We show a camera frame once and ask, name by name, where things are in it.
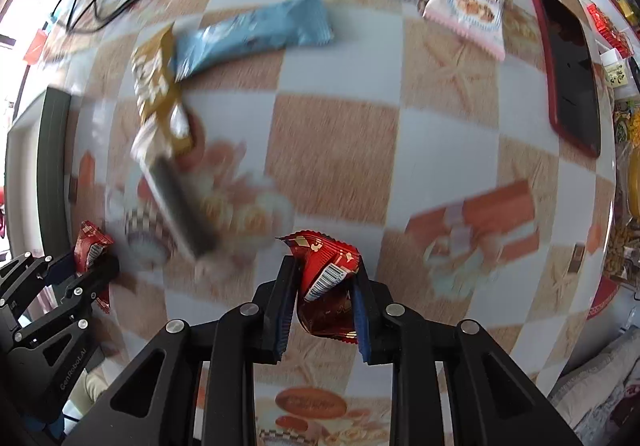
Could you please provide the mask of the small red snack packet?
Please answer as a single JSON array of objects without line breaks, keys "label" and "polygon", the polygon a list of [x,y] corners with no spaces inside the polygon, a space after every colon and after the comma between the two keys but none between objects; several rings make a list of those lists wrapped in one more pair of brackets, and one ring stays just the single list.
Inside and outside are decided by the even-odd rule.
[{"label": "small red snack packet", "polygon": [[314,230],[280,237],[302,266],[297,294],[297,317],[312,336],[357,342],[352,311],[352,281],[360,270],[356,247]]}]

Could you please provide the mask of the gold brown snack bar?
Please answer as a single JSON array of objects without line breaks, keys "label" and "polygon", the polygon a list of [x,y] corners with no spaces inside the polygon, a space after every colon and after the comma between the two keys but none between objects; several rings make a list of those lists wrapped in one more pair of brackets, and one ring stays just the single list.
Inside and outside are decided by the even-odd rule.
[{"label": "gold brown snack bar", "polygon": [[131,72],[140,124],[157,128],[170,153],[185,154],[193,148],[188,114],[174,70],[175,36],[168,24],[131,55]]}]

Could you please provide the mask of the pink white cookie packet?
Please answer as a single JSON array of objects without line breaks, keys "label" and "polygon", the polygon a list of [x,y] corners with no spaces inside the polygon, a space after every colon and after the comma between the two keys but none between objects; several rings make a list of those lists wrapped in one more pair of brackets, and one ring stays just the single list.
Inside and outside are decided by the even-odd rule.
[{"label": "pink white cookie packet", "polygon": [[498,61],[506,57],[503,6],[506,0],[428,0],[423,17],[469,39]]}]

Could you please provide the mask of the light blue snack bar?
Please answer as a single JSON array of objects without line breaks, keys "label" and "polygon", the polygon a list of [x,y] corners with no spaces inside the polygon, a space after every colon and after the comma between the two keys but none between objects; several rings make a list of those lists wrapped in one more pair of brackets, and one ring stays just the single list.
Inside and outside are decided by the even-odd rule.
[{"label": "light blue snack bar", "polygon": [[179,35],[172,62],[181,82],[217,64],[288,47],[328,45],[333,37],[322,0],[286,0]]}]

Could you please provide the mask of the white storage tray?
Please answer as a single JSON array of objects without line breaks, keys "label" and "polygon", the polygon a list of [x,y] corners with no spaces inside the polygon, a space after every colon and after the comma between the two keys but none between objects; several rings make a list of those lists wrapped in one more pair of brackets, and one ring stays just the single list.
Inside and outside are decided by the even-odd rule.
[{"label": "white storage tray", "polygon": [[6,142],[6,227],[11,253],[57,257],[70,249],[64,158],[72,96],[49,87],[12,124]]}]

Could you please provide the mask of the red cased smartphone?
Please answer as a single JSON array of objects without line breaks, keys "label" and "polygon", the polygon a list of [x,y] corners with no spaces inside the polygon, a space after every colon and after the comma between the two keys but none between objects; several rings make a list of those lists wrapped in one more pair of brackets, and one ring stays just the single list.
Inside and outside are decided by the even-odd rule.
[{"label": "red cased smartphone", "polygon": [[601,154],[596,74],[582,24],[559,0],[532,0],[548,82],[549,122],[561,139],[590,159]]}]

